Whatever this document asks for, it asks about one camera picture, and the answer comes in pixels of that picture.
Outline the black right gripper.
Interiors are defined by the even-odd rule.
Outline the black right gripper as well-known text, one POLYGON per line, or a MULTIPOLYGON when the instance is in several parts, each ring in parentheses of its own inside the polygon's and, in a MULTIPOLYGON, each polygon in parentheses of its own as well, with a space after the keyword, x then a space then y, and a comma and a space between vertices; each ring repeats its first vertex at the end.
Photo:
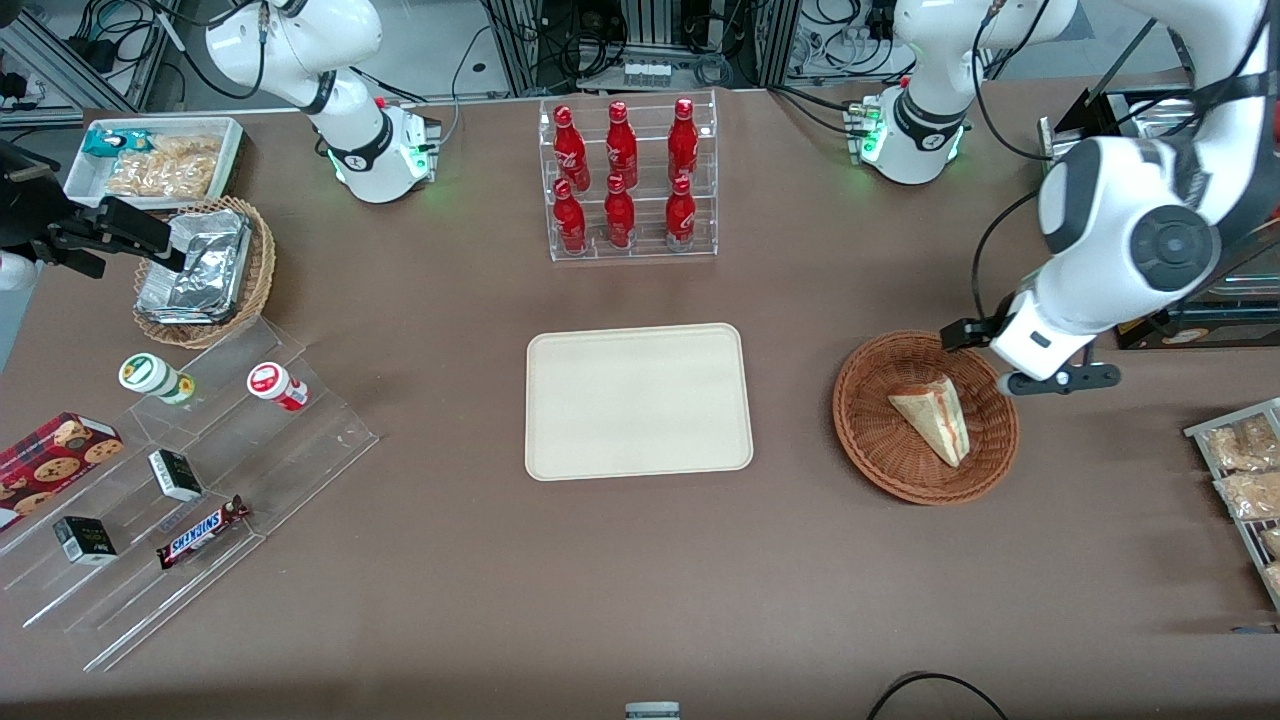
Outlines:
MULTIPOLYGON (((40 260, 46 265, 101 279, 104 259, 82 249, 78 241, 45 240, 51 225, 77 214, 77 204, 67 197, 58 179, 60 169, 59 161, 1 141, 1 249, 33 258, 33 242, 40 240, 40 260)), ((106 197, 99 204, 96 229, 122 251, 129 249, 151 258, 172 254, 169 224, 122 199, 106 197)))

